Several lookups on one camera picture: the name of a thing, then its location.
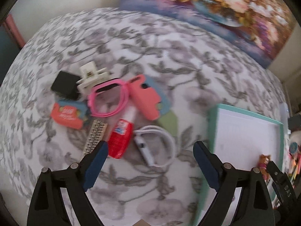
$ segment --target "coiled white cable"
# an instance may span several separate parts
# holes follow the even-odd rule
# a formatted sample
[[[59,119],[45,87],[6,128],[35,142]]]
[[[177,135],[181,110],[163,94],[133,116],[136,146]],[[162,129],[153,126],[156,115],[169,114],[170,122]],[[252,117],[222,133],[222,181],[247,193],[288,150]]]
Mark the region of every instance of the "coiled white cable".
[[[142,134],[146,134],[146,133],[154,133],[154,134],[160,135],[161,137],[164,138],[164,140],[169,145],[170,150],[171,150],[171,158],[168,160],[168,162],[166,162],[163,165],[155,164],[154,157],[151,154],[151,152],[150,152],[150,150],[147,146],[146,141],[141,136]],[[167,165],[171,164],[172,161],[174,160],[174,158],[176,157],[176,142],[175,142],[175,139],[171,136],[170,133],[168,133],[162,127],[158,127],[158,126],[155,126],[155,125],[145,126],[145,127],[142,127],[139,130],[134,130],[134,134],[136,135],[134,140],[135,140],[135,142],[136,142],[143,158],[145,159],[146,163],[148,164],[148,166],[166,167]]]

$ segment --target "red bottle with white cap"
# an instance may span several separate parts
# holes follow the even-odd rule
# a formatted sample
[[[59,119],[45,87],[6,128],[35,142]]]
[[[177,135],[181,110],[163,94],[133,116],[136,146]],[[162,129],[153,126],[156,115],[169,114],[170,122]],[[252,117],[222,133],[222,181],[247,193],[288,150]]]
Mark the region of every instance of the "red bottle with white cap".
[[[108,140],[109,156],[115,159],[123,156],[133,134],[136,113],[137,109],[134,106],[128,106],[123,117],[116,123]]]

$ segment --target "gray leaf pattern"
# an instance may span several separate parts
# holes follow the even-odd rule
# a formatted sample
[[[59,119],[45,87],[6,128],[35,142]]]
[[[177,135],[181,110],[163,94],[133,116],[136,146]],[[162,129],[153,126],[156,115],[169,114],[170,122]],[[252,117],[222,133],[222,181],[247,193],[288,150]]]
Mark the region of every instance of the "gray leaf pattern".
[[[88,127],[73,130],[49,117],[57,99],[50,87],[58,71],[75,73],[92,60],[112,77],[130,79],[141,73],[153,77],[181,123],[177,158],[168,167],[148,167],[134,143],[123,159],[106,160],[88,197],[100,218],[111,225],[115,220],[132,225],[124,216],[127,207],[136,208],[132,218],[152,225],[189,223],[184,214],[193,217],[196,192],[202,189],[199,170],[191,169],[198,166],[192,145],[207,138],[204,124],[214,105],[227,103],[280,120],[278,106],[285,101],[280,81],[204,29],[114,8],[59,16],[28,41],[0,88],[0,164],[9,172],[13,188],[28,200],[43,166],[64,169],[81,157]],[[104,95],[101,101],[112,106],[117,100]],[[106,121],[113,125],[119,117]],[[138,115],[135,128],[150,124]],[[163,163],[169,154],[162,141],[145,138],[155,159]],[[175,199],[181,195],[179,184],[172,182],[175,176],[181,177],[181,187],[187,186],[189,196],[181,200]]]

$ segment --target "blue gripper pad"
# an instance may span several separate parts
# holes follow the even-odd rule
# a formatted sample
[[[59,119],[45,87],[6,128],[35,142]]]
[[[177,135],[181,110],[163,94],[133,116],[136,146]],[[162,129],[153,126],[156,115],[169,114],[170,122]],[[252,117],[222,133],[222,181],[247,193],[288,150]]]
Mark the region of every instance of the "blue gripper pad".
[[[91,162],[91,164],[89,165],[89,167],[85,172],[85,176],[84,176],[85,182],[82,185],[85,192],[87,192],[89,188],[92,188],[94,186],[95,181],[102,169],[102,166],[108,154],[109,154],[108,144],[107,142],[103,142],[101,148],[99,149],[93,161]]]
[[[204,177],[207,180],[209,187],[215,189],[215,191],[217,192],[219,190],[219,174],[208,159],[208,155],[212,154],[209,152],[209,150],[205,152],[201,147],[205,147],[205,145],[203,143],[199,144],[199,142],[201,141],[197,141],[193,145],[193,155],[202,173],[204,174]]]

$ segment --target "pink cable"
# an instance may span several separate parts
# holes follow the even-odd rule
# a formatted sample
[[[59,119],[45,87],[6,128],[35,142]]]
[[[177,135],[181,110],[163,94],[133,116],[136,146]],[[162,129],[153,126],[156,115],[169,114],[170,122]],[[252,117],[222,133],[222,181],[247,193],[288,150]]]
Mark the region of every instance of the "pink cable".
[[[110,86],[112,84],[120,85],[120,100],[118,106],[114,111],[109,113],[98,112],[95,108],[95,98],[97,95],[105,92],[106,90],[103,90],[101,92],[96,92],[96,91],[98,89]],[[128,102],[128,96],[129,96],[129,92],[128,92],[127,83],[119,78],[112,79],[104,83],[101,83],[99,85],[96,85],[95,87],[92,88],[91,93],[88,95],[88,106],[90,107],[91,110],[91,116],[104,118],[104,117],[110,117],[112,115],[117,114],[126,106]]]

